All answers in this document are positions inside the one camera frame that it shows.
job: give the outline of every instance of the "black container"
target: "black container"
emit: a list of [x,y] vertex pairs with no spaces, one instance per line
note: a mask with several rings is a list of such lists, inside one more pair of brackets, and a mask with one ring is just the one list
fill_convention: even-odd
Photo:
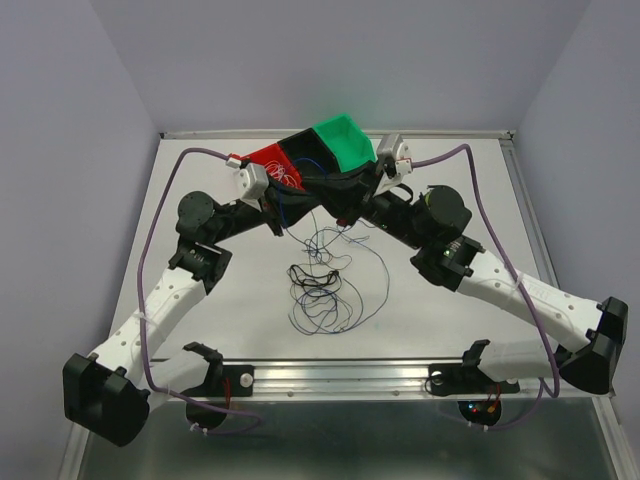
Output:
[[340,172],[335,155],[312,128],[280,140],[278,145],[303,178],[307,175],[317,176],[323,172],[313,162],[300,159],[313,160],[322,167],[325,173]]

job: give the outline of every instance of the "green container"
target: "green container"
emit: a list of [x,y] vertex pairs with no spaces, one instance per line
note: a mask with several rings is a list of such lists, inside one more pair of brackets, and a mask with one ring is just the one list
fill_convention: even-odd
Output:
[[335,155],[341,172],[376,159],[371,140],[346,113],[318,123],[313,129]]

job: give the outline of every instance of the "white table surface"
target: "white table surface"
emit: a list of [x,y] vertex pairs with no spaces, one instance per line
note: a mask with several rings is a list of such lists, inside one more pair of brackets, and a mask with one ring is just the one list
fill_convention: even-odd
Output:
[[[163,140],[156,157],[144,207],[127,265],[112,331],[117,329],[137,306],[135,272],[142,244],[161,191],[179,153],[193,146],[222,152],[247,154],[277,141],[265,139]],[[430,158],[465,140],[410,139],[415,159]],[[524,272],[537,276],[531,247],[516,204],[502,151],[497,140],[466,140],[473,149],[481,195],[489,218],[511,259]],[[463,196],[473,218],[465,234],[487,249],[495,247],[482,224],[473,199],[466,157],[414,171],[405,182],[417,193],[427,185],[445,184]],[[147,257],[145,292],[156,284],[167,261],[174,254],[177,205],[194,190],[210,194],[220,203],[237,198],[232,170],[224,161],[191,154],[183,162]],[[316,210],[321,225],[333,220],[322,209]],[[292,228],[299,238],[313,232],[307,216]],[[478,339],[518,341],[537,338],[530,325],[495,307],[431,286],[409,263],[414,251],[387,234],[361,225],[353,235],[371,235],[368,245],[386,261],[391,274],[391,293],[385,307],[359,328],[340,335],[303,336],[289,323],[293,306],[289,296],[286,269],[302,263],[306,255],[289,236],[274,237],[267,226],[226,240],[221,247],[233,258],[224,278],[211,294],[182,320],[156,354],[166,358],[183,345],[198,341],[217,348],[228,359],[358,359],[458,357]],[[382,301],[385,277],[379,261],[369,252],[341,241],[334,253],[349,253],[353,263],[344,272],[365,300],[365,312]]]

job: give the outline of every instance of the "red container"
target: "red container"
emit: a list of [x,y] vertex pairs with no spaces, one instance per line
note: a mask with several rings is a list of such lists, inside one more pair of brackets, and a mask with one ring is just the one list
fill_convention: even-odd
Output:
[[298,190],[304,190],[304,188],[302,188],[302,178],[296,170],[296,167],[291,164],[289,157],[285,155],[277,143],[245,155],[243,160],[246,159],[262,165],[267,171],[267,174],[284,185],[297,188]]

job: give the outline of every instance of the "gray wall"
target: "gray wall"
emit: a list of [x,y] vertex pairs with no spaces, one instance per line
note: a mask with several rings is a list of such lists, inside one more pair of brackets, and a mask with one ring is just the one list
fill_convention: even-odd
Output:
[[594,0],[529,108],[517,148],[562,286],[630,304],[615,379],[640,458],[640,2]]
[[55,478],[61,369],[107,333],[156,129],[86,0],[0,2],[0,478]]
[[588,0],[91,0],[163,131],[514,128]]

